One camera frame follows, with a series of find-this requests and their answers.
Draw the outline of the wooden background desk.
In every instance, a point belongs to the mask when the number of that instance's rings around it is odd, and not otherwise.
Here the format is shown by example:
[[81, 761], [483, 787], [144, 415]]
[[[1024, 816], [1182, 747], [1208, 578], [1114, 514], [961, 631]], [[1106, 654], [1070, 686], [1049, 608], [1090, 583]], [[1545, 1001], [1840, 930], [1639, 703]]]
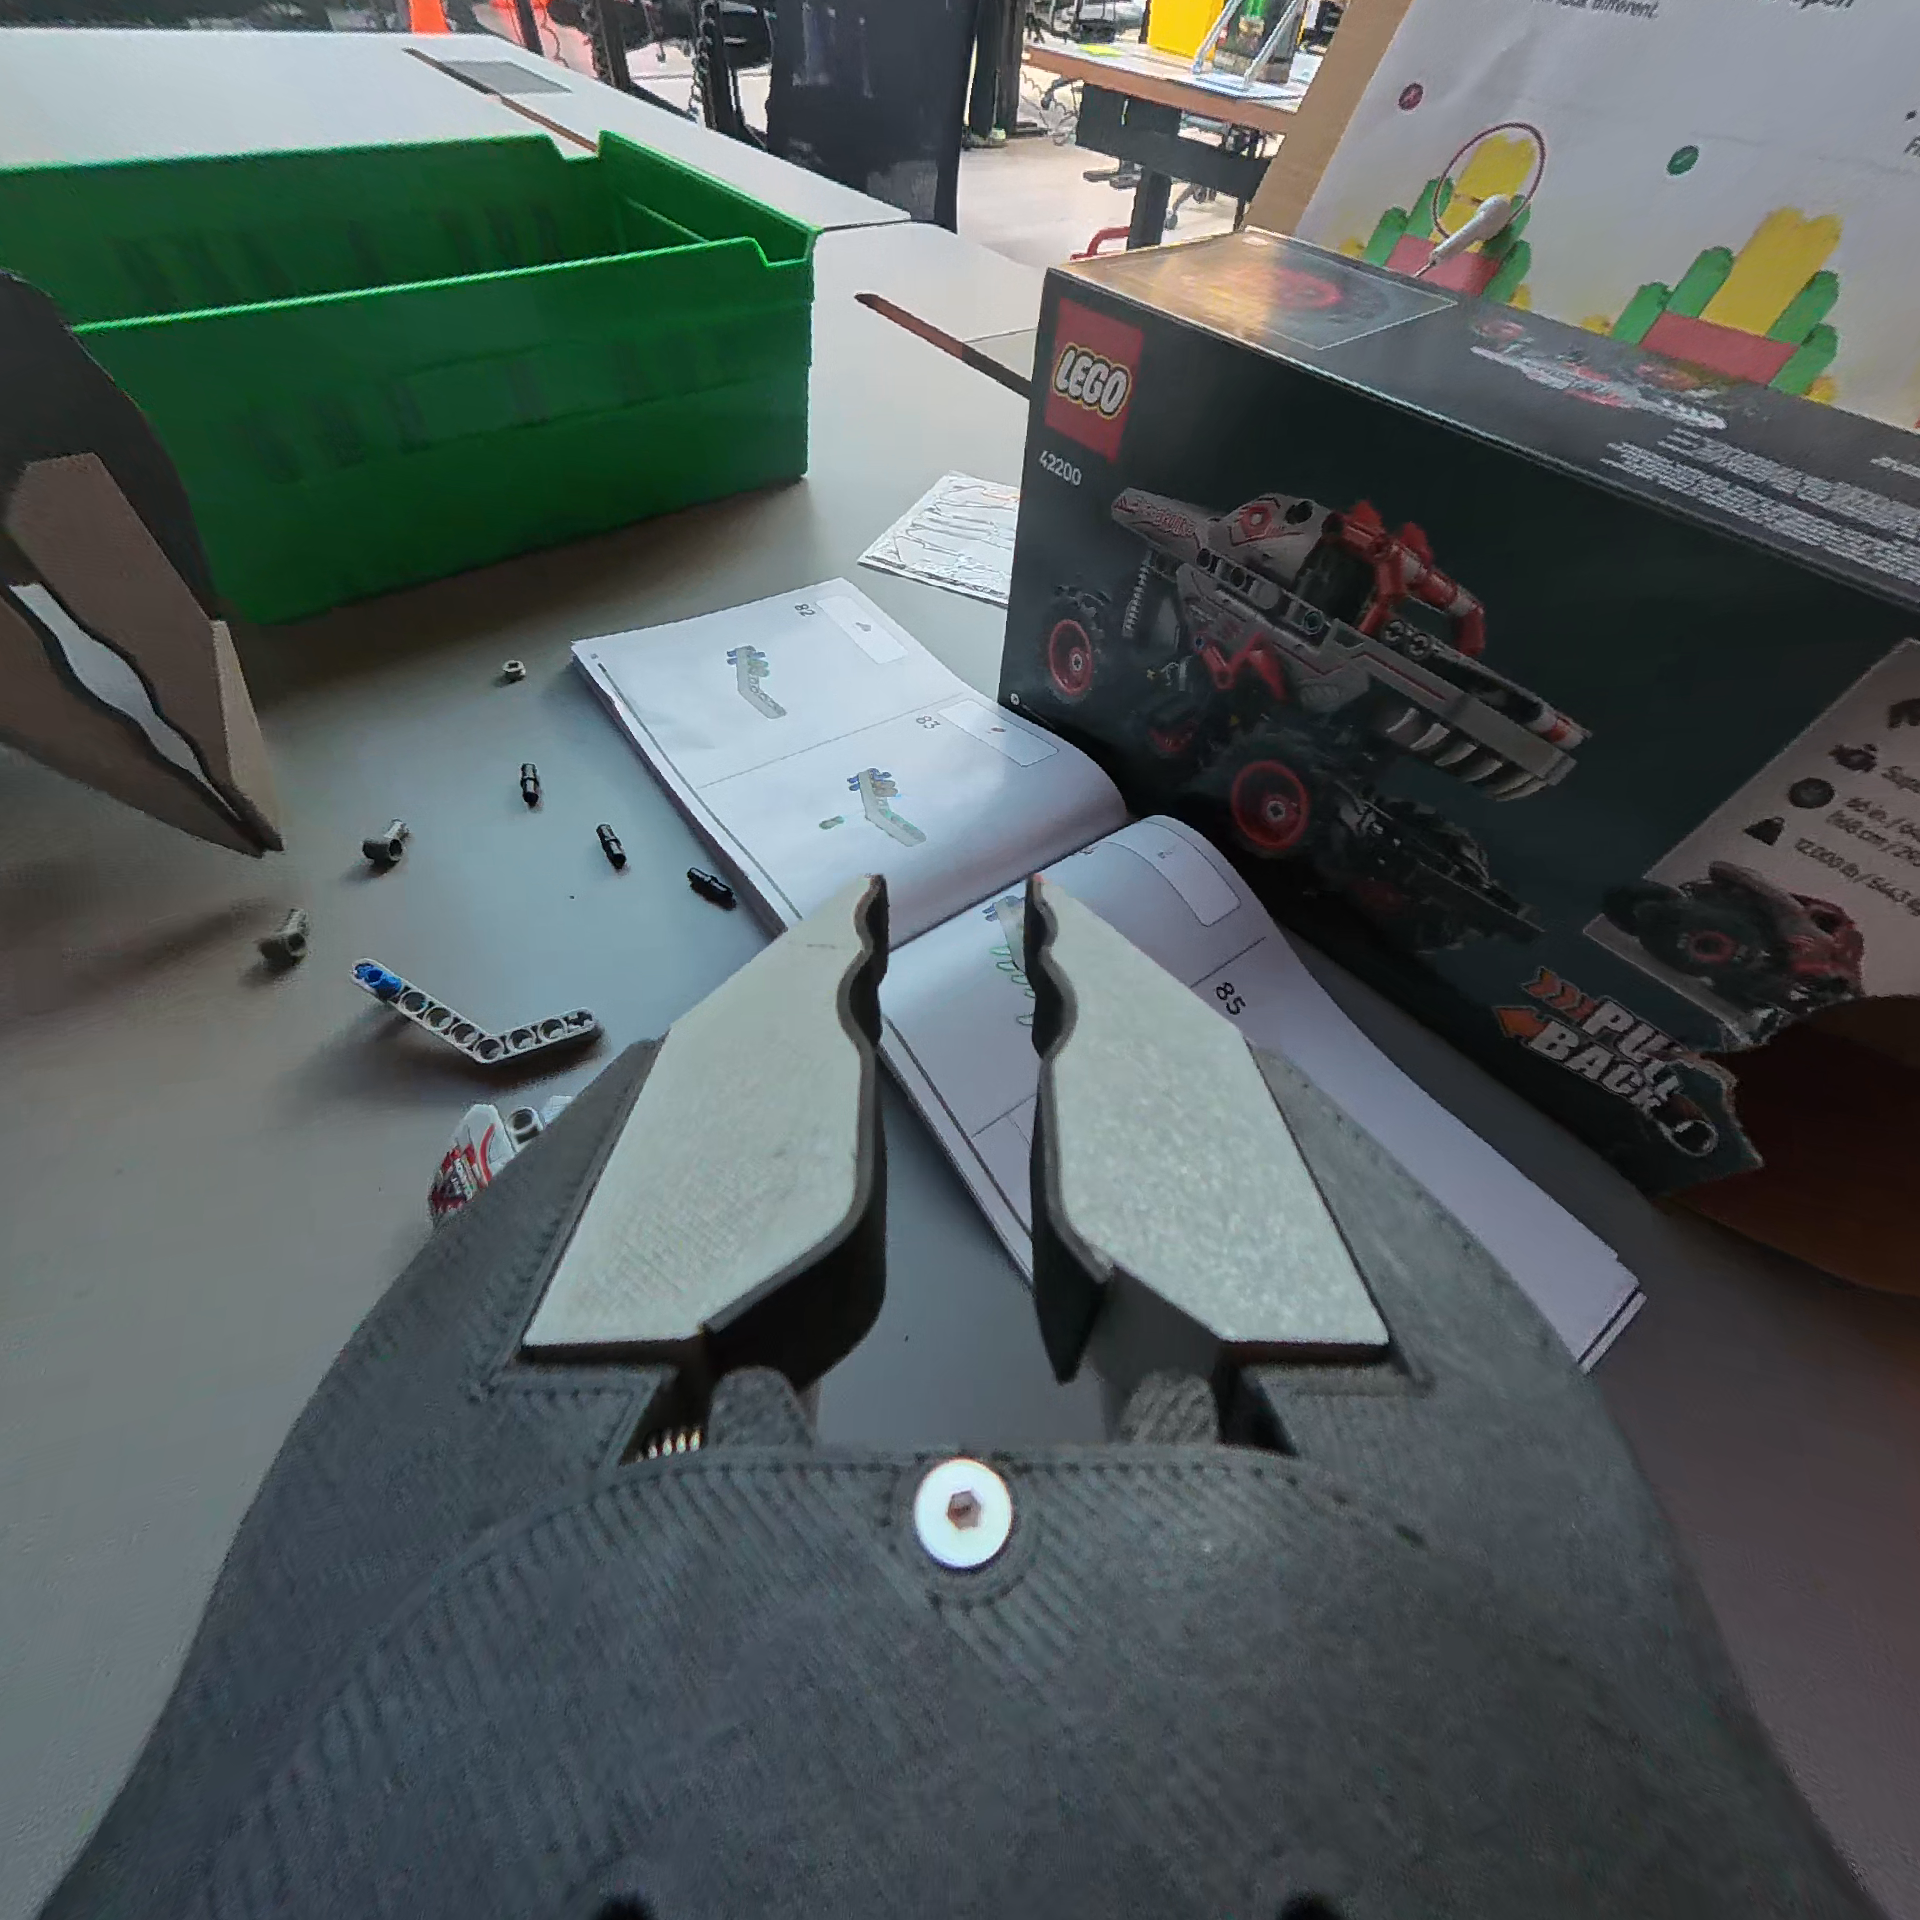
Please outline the wooden background desk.
[[1076, 87], [1073, 144], [1135, 171], [1127, 249], [1167, 235], [1174, 193], [1211, 193], [1244, 224], [1267, 167], [1306, 100], [1298, 87], [1248, 91], [1203, 86], [1188, 67], [1132, 44], [1032, 40], [1024, 65]]

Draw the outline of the black toy truck box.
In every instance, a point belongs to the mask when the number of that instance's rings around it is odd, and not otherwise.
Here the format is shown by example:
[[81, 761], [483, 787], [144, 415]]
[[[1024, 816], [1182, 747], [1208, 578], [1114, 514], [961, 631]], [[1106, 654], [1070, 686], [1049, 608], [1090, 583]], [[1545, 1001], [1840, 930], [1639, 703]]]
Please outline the black toy truck box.
[[1904, 452], [1259, 231], [1073, 264], [1000, 696], [1644, 1193], [1916, 1295]]

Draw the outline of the grey bent beam with blue pin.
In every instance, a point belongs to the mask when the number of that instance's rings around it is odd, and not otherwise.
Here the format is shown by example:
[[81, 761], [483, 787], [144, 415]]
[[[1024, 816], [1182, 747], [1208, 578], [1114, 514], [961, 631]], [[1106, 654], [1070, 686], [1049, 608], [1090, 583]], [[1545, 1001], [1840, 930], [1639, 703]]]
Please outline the grey bent beam with blue pin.
[[592, 1010], [490, 1030], [371, 958], [354, 963], [353, 982], [387, 1012], [450, 1047], [468, 1064], [486, 1067], [520, 1066], [536, 1057], [580, 1049], [603, 1035], [603, 1026]]

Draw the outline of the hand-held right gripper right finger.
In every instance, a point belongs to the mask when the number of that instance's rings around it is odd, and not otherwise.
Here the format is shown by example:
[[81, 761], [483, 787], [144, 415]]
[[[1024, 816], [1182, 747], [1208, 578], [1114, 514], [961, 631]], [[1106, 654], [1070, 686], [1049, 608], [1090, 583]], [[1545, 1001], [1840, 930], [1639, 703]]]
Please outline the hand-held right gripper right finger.
[[1239, 1031], [1056, 881], [1024, 891], [1032, 1281], [1068, 1384], [1374, 1368], [1390, 1334]]

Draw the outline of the brown cardboard sheet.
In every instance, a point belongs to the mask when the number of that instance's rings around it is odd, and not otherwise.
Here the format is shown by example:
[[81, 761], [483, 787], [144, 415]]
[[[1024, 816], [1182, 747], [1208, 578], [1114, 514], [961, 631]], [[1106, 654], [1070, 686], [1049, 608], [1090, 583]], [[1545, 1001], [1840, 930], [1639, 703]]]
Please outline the brown cardboard sheet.
[[1304, 100], [1267, 166], [1247, 224], [1264, 233], [1296, 233], [1342, 137], [1353, 122], [1412, 3], [1348, 3]]

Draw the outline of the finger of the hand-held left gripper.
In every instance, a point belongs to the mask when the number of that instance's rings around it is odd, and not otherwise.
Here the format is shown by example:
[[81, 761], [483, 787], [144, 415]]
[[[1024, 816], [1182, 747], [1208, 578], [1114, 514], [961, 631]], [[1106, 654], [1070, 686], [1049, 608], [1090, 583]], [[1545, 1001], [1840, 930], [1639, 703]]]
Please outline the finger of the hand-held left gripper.
[[266, 736], [234, 639], [90, 452], [31, 467], [8, 504], [8, 601], [75, 679], [281, 850]]
[[88, 690], [56, 639], [16, 601], [3, 608], [3, 738], [75, 779], [214, 846], [259, 855], [256, 834], [126, 714]]

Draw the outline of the green plastic bin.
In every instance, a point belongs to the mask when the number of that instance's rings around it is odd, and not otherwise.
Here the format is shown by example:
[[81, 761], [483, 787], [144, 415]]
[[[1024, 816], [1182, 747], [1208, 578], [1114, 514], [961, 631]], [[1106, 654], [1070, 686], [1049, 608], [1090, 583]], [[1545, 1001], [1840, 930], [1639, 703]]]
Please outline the green plastic bin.
[[262, 626], [802, 479], [816, 240], [614, 134], [3, 174]]

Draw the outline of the white sticker sheet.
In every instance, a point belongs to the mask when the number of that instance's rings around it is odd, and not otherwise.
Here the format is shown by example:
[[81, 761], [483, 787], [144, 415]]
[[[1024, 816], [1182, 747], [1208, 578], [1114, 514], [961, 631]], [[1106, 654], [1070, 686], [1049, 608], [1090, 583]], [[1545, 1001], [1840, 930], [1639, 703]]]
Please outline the white sticker sheet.
[[945, 474], [878, 536], [859, 564], [1008, 608], [1018, 552], [1020, 488]]

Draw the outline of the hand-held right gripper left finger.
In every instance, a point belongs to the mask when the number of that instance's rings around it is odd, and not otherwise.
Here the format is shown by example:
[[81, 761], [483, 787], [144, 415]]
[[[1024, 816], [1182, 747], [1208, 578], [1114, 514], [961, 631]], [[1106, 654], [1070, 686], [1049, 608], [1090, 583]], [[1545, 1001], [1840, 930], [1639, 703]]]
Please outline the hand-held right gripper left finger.
[[671, 1026], [522, 1337], [807, 1395], [884, 1291], [888, 881], [863, 874]]

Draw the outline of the white poster with coloured bricks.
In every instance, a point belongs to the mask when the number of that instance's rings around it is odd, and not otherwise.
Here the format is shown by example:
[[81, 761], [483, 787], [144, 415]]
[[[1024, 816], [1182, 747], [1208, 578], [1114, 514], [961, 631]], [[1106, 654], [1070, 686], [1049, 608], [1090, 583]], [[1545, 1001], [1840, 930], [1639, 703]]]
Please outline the white poster with coloured bricks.
[[1916, 427], [1918, 6], [1410, 6], [1292, 231]]

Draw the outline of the open instruction booklet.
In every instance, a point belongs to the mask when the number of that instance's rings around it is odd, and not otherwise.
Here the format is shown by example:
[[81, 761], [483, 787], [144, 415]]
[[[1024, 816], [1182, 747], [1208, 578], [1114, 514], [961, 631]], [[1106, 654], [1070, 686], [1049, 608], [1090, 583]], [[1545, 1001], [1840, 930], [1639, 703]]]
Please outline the open instruction booklet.
[[852, 583], [580, 640], [575, 658], [657, 779], [792, 928], [850, 879], [888, 879], [881, 1057], [1034, 1275], [1028, 1153], [1040, 1059], [1024, 883], [1063, 888], [1244, 1039], [1294, 1062], [1472, 1232], [1583, 1366], [1641, 1284], [1369, 1043], [1198, 831], [1135, 820], [1060, 736], [963, 684]]

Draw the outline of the grey red printed brick assembly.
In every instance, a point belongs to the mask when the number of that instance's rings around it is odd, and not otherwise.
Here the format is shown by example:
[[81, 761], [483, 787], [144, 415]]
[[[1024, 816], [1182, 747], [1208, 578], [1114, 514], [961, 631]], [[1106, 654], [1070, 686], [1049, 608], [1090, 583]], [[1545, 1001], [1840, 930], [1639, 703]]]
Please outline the grey red printed brick assembly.
[[428, 1188], [428, 1216], [434, 1227], [464, 1211], [474, 1199], [523, 1154], [571, 1105], [571, 1096], [554, 1096], [543, 1106], [502, 1112], [474, 1105], [454, 1131], [440, 1171]]

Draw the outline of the black office chair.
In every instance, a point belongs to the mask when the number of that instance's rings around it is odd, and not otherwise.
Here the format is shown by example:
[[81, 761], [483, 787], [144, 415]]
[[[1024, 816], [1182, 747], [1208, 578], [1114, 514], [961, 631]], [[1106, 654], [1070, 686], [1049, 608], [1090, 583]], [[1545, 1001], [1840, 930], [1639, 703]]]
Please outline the black office chair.
[[956, 228], [977, 3], [779, 3], [767, 144]]

